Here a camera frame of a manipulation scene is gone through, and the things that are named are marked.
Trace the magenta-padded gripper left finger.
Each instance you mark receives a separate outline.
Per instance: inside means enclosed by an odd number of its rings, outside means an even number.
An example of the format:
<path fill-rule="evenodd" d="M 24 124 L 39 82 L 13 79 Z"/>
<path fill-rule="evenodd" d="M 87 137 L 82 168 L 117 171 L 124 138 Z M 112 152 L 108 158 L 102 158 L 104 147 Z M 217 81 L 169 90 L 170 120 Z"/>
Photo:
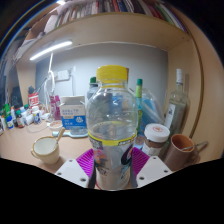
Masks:
<path fill-rule="evenodd" d="M 83 188 L 93 189 L 96 184 L 93 150 L 87 150 L 77 159 L 68 159 L 55 175 Z"/>

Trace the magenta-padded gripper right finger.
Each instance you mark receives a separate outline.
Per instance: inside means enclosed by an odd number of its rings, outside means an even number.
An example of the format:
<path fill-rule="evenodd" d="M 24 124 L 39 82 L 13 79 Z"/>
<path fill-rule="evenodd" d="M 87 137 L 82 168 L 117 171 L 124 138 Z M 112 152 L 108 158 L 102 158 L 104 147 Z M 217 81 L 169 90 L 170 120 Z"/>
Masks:
<path fill-rule="evenodd" d="M 157 181 L 172 171 L 158 156 L 148 156 L 138 148 L 132 152 L 130 182 L 132 188 L 140 188 Z"/>

